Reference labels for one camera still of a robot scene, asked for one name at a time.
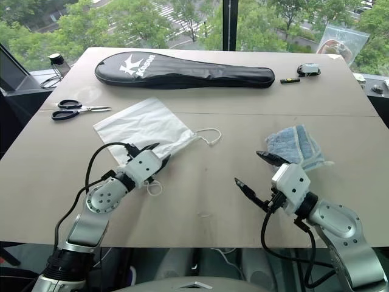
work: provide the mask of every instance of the scissors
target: scissors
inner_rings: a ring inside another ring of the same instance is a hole
[[[54,111],[51,115],[53,120],[68,120],[84,111],[110,111],[108,106],[83,106],[79,101],[74,99],[64,99],[57,104],[59,111]]]

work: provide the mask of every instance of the beige table surface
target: beige table surface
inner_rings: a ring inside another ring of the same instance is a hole
[[[305,124],[329,161],[308,173],[319,197],[354,209],[372,246],[389,246],[389,131],[341,58],[316,54],[149,50],[190,60],[266,66],[276,81],[268,89],[130,89],[100,83],[94,69],[102,59],[131,49],[88,49],[0,161],[0,240],[53,243],[58,219],[83,186],[93,152],[102,141],[92,125],[149,97],[157,97],[192,130],[215,127],[223,136],[210,148],[196,141],[158,174],[161,196],[131,192],[113,213],[103,241],[108,246],[260,246],[264,213],[236,187],[241,178],[264,199],[270,197],[272,169],[255,150],[285,127]],[[281,85],[298,65],[318,63],[322,74],[299,84]],[[55,102],[77,99],[113,111],[83,114],[56,123]],[[97,159],[91,179],[117,166],[108,151]],[[61,228],[68,232],[77,210]],[[279,210],[267,243],[307,247],[307,236]]]

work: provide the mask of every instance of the plastic bag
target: plastic bag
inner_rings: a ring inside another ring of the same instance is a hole
[[[369,33],[327,25],[316,53],[341,55],[350,66],[369,36]]]

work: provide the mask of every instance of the black racket cover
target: black racket cover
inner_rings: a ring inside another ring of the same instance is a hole
[[[108,85],[157,89],[267,88],[275,78],[269,68],[204,63],[150,52],[112,55],[99,62],[95,75]]]

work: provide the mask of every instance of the blue towel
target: blue towel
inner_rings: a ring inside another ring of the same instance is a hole
[[[322,150],[304,125],[285,128],[277,134],[271,134],[265,141],[268,152],[300,164],[305,171],[333,164],[331,161],[325,161]]]

